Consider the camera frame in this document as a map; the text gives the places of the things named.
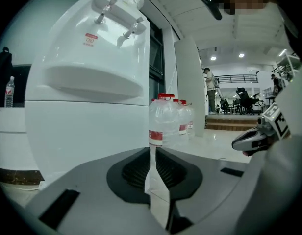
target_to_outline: wooden step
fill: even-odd
[[[208,123],[206,129],[223,130],[223,131],[247,131],[254,128],[254,124],[238,124],[238,123]]]
[[[213,119],[213,118],[207,118],[206,122],[208,124],[210,123],[218,123],[218,124],[253,124],[257,125],[257,120],[256,119]]]

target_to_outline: ceiling light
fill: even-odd
[[[280,53],[280,55],[278,55],[278,56],[281,57],[281,56],[285,53],[285,51],[286,51],[286,49],[283,50],[283,51]]]

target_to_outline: window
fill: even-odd
[[[165,69],[162,30],[150,22],[149,104],[165,92]]]

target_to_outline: white pillar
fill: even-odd
[[[254,94],[255,94],[254,93],[254,87],[251,87],[251,95],[250,95],[250,97],[252,97]]]

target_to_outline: water dispenser tap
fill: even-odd
[[[99,17],[94,21],[97,24],[103,23],[104,16],[107,12],[109,12],[112,9],[112,6],[117,2],[117,0],[111,0],[108,5],[104,7]]]
[[[130,36],[131,36],[132,34],[134,34],[134,33],[137,31],[138,24],[139,24],[140,22],[142,22],[142,21],[143,21],[143,18],[142,18],[142,17],[139,17],[139,18],[136,20],[136,22],[130,27],[129,31],[125,32],[125,33],[123,34],[123,36],[124,36],[125,38],[129,39]]]

